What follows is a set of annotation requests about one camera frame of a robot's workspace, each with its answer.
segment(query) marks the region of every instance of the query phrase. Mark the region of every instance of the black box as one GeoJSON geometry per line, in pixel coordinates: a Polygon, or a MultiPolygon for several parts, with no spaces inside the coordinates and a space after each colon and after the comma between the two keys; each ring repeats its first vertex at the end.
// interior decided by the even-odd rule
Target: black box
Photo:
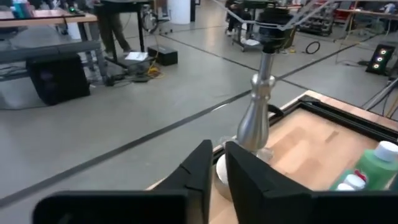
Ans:
{"type": "Polygon", "coordinates": [[[163,65],[175,65],[178,63],[178,52],[174,49],[164,47],[162,45],[150,46],[147,49],[148,55],[156,58],[156,62],[163,65]]]}
{"type": "Polygon", "coordinates": [[[90,85],[78,54],[29,58],[26,70],[46,105],[90,95],[90,85]]]}

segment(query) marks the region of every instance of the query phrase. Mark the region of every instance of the pants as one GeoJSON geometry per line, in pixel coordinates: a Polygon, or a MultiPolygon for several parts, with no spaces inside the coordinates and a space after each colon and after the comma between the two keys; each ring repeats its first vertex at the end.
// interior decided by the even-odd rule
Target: pants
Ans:
{"type": "MultiPolygon", "coordinates": [[[[251,20],[251,15],[248,12],[244,12],[244,11],[240,11],[240,10],[239,11],[233,11],[233,12],[237,16],[239,16],[240,18],[242,18],[244,20],[251,20]]],[[[228,31],[231,32],[234,29],[236,24],[239,24],[239,21],[235,17],[230,16],[229,17],[229,22],[228,22],[228,31]]],[[[251,26],[252,26],[251,24],[248,24],[248,30],[247,31],[251,30],[251,26]]]]}
{"type": "Polygon", "coordinates": [[[105,45],[105,51],[112,52],[113,38],[111,38],[110,34],[114,34],[123,51],[131,51],[129,43],[126,41],[126,38],[124,38],[120,14],[108,15],[109,24],[105,19],[106,18],[100,16],[98,17],[99,34],[101,35],[102,41],[105,45]]]}

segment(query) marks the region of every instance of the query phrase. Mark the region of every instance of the subwoofer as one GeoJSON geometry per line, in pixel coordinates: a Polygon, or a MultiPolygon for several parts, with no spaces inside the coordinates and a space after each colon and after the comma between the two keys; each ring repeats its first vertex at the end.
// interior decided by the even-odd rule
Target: subwoofer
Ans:
{"type": "Polygon", "coordinates": [[[26,60],[26,70],[46,105],[90,95],[78,54],[57,54],[26,60]]]}

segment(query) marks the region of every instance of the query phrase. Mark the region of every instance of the wooden tray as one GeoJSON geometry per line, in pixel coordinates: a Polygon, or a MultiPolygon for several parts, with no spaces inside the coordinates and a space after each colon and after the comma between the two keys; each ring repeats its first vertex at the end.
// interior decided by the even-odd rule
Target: wooden tray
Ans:
{"type": "MultiPolygon", "coordinates": [[[[385,128],[398,130],[398,123],[377,114],[312,91],[304,94],[385,128]]],[[[287,108],[298,98],[282,108],[287,108]]],[[[267,143],[267,147],[274,151],[271,166],[312,190],[328,189],[345,169],[353,167],[365,149],[374,149],[376,145],[377,141],[369,137],[302,109],[296,109],[273,125],[267,143]]],[[[210,223],[238,223],[233,204],[216,189],[216,179],[214,175],[210,223]]]]}

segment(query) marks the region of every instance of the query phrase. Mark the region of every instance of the concrete floor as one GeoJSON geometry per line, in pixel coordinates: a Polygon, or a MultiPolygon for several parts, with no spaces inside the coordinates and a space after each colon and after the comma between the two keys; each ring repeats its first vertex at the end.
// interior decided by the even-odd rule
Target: concrete floor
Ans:
{"type": "MultiPolygon", "coordinates": [[[[138,49],[135,18],[123,15],[124,22],[130,20],[125,35],[138,49]]],[[[174,33],[146,37],[146,45],[158,42],[178,50],[179,63],[162,67],[164,78],[113,88],[97,86],[89,97],[53,107],[0,111],[0,223],[29,223],[35,203],[59,190],[144,189],[176,168],[202,139],[217,145],[223,136],[233,136],[248,105],[242,93],[250,89],[249,79],[261,54],[258,50],[242,53],[232,46],[224,35],[224,19],[222,10],[202,0],[194,24],[167,25],[174,33]],[[195,119],[186,123],[184,119],[193,114],[195,119]],[[135,141],[170,125],[150,141],[135,141]]],[[[53,32],[36,27],[14,43],[29,47],[66,41],[56,35],[43,41],[49,39],[43,30],[53,32]]],[[[305,90],[315,90],[361,107],[386,85],[386,77],[341,62],[369,59],[373,51],[361,45],[345,49],[347,45],[302,33],[296,35],[294,45],[296,54],[276,55],[274,60],[272,73],[280,80],[271,103],[277,106],[305,90]],[[303,54],[315,40],[320,40],[321,49],[303,54]],[[339,49],[344,50],[335,64],[339,49]]],[[[13,102],[22,100],[21,105],[40,104],[28,78],[0,83],[0,93],[13,102]]],[[[381,113],[382,108],[373,111],[381,113]]]]}

